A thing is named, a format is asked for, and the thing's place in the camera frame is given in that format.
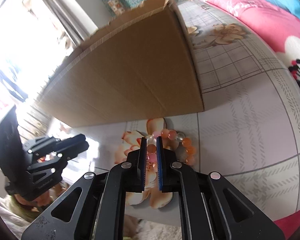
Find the left hand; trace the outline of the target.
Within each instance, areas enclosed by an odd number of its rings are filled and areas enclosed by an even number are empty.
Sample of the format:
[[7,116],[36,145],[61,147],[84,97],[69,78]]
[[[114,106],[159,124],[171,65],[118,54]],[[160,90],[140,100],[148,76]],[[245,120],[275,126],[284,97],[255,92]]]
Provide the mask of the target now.
[[15,194],[14,197],[18,203],[25,206],[35,206],[42,207],[50,205],[54,200],[56,200],[61,194],[63,194],[69,187],[69,184],[65,181],[61,181],[48,191],[44,192],[42,195],[37,197],[32,201],[27,201],[21,195]]

